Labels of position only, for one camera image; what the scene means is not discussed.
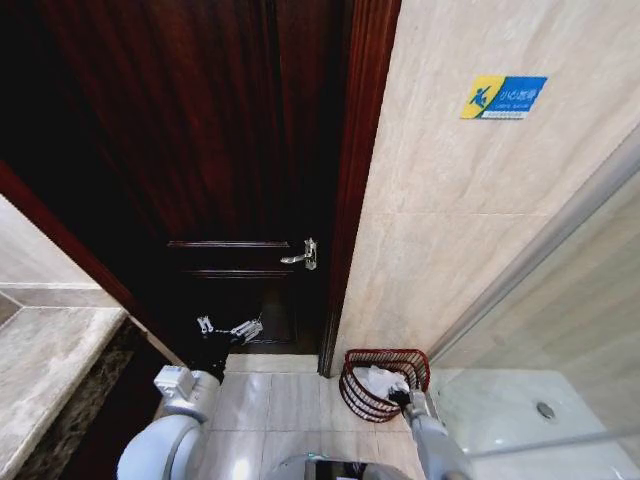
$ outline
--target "door frame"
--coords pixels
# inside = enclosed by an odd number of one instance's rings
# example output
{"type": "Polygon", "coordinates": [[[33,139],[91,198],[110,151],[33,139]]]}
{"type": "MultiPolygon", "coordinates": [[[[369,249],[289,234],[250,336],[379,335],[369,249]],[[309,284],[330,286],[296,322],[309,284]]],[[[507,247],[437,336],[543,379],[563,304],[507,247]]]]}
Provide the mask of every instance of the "door frame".
{"type": "MultiPolygon", "coordinates": [[[[344,110],[329,260],[327,318],[318,372],[328,377],[369,175],[401,0],[351,0],[344,51],[344,110]]],[[[0,159],[0,191],[150,331],[162,330],[141,302],[0,159]]]]}

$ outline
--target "white cloth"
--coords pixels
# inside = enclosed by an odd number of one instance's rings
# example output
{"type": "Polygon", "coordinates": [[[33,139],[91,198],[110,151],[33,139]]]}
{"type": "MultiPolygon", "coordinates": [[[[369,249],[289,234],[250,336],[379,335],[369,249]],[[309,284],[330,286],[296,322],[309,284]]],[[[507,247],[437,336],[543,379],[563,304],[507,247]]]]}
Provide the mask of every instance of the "white cloth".
{"type": "Polygon", "coordinates": [[[404,375],[398,372],[390,372],[373,365],[371,367],[355,367],[353,374],[370,393],[385,400],[389,399],[390,391],[409,392],[409,385],[407,385],[404,375]]]}

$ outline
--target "door panel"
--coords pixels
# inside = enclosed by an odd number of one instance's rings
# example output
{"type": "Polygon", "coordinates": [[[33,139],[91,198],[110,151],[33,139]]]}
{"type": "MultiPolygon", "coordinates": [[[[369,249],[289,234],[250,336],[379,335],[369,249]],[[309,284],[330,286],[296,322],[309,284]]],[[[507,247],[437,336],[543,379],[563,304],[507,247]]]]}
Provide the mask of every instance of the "door panel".
{"type": "Polygon", "coordinates": [[[154,333],[188,360],[204,348],[197,315],[225,328],[262,314],[248,350],[317,352],[348,2],[2,6],[24,48],[5,57],[13,122],[0,154],[127,285],[154,333]],[[310,236],[317,270],[280,263],[310,236]]]}

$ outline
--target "marble countertop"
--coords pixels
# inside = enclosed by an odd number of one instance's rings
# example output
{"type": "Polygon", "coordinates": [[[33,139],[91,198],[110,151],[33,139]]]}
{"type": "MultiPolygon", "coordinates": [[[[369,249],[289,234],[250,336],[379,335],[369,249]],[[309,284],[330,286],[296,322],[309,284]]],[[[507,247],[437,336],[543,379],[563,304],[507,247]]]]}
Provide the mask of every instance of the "marble countertop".
{"type": "Polygon", "coordinates": [[[23,308],[0,328],[1,480],[15,476],[126,315],[23,308]]]}

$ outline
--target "red wire basket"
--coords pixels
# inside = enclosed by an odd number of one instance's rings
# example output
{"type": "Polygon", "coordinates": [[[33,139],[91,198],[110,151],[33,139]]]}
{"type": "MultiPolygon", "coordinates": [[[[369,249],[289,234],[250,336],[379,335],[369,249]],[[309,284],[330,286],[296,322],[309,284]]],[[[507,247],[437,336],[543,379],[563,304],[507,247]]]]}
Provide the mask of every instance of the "red wire basket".
{"type": "Polygon", "coordinates": [[[429,362],[420,350],[349,350],[344,356],[340,375],[340,394],[349,408],[369,422],[384,423],[400,413],[400,407],[389,400],[369,392],[353,374],[356,367],[375,365],[404,375],[411,390],[427,391],[429,386],[429,362]]]}

